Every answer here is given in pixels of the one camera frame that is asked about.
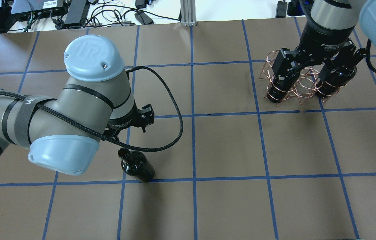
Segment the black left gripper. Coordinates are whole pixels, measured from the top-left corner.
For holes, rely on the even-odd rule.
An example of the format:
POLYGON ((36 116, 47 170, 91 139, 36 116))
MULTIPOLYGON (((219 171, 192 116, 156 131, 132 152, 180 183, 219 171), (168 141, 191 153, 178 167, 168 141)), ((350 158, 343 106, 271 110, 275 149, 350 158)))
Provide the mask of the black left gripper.
POLYGON ((133 108, 122 117, 110 117, 103 134, 109 138, 116 138, 124 129, 129 127, 141 128, 146 132, 146 127, 154 123, 154 109, 151 104, 145 105, 138 109, 136 104, 133 108))

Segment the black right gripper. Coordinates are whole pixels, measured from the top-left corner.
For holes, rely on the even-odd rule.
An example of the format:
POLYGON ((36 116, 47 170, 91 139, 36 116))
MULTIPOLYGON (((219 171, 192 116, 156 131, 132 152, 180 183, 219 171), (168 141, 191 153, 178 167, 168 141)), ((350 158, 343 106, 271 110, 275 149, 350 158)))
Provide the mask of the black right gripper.
POLYGON ((274 86, 291 89, 306 67, 325 63, 320 70, 318 82, 338 77, 339 67, 354 67, 366 58, 368 50, 357 50, 349 36, 353 27, 331 29, 317 23, 307 23, 299 45, 294 49, 281 48, 272 64, 274 86))

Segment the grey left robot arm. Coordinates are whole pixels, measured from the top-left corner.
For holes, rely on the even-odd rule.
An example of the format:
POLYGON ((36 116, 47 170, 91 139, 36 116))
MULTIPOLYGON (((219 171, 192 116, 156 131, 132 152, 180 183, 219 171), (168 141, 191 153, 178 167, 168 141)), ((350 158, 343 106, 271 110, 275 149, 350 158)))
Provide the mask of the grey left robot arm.
POLYGON ((0 88, 0 155, 14 144, 29 150, 31 163, 78 176, 101 140, 129 127, 145 129, 154 111, 136 106, 124 60, 107 37, 73 40, 64 63, 69 79, 57 98, 0 88))

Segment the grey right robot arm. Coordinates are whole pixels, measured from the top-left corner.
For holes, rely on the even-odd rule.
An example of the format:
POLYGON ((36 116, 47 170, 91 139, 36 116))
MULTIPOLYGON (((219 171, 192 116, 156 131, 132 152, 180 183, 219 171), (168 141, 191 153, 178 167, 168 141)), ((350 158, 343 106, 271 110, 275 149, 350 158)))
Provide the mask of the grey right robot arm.
POLYGON ((288 91, 307 66, 315 66, 339 53, 357 24, 376 47, 376 0, 300 1, 307 18, 299 45, 282 48, 273 65, 272 83, 288 91))

